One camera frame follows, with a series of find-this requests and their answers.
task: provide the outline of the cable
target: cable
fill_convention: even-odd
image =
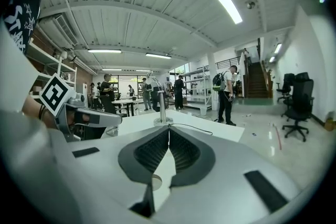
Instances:
[[[191,126],[191,125],[188,125],[188,124],[183,124],[183,123],[172,123],[172,124],[169,124],[168,126],[172,126],[172,125],[185,125],[185,126],[189,126],[189,127],[192,127],[192,128],[198,129],[198,130],[200,130],[200,131],[203,131],[203,132],[209,133],[210,135],[213,135],[213,132],[206,131],[206,130],[202,130],[202,129],[200,129],[200,128],[197,128],[197,127],[194,127],[194,126]]]

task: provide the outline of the air vent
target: air vent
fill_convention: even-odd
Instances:
[[[70,43],[72,43],[74,46],[78,44],[76,37],[72,33],[70,27],[68,26],[62,14],[54,17],[54,22],[57,25],[57,27],[60,29],[60,31],[63,32],[63,34],[65,35],[65,37],[68,39]]]

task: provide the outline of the sneaker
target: sneaker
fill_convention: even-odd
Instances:
[[[227,124],[227,125],[231,125],[231,126],[237,126],[237,124],[233,123],[232,121],[227,122],[226,124]]]

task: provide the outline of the black rubber pad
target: black rubber pad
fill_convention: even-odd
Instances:
[[[79,158],[96,152],[99,152],[99,149],[97,149],[96,147],[90,147],[86,148],[85,150],[73,151],[72,153],[75,158]]]
[[[286,205],[287,200],[259,171],[251,171],[244,176],[271,213]]]

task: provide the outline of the black pants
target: black pants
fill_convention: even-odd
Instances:
[[[223,120],[223,112],[225,110],[225,120],[226,123],[231,122],[231,109],[232,102],[229,102],[229,92],[219,91],[219,111],[218,111],[218,120]]]
[[[175,107],[176,109],[178,108],[183,108],[183,97],[182,97],[182,92],[177,92],[175,94]]]
[[[99,106],[98,98],[94,98],[93,99],[93,109],[97,110],[98,106]]]

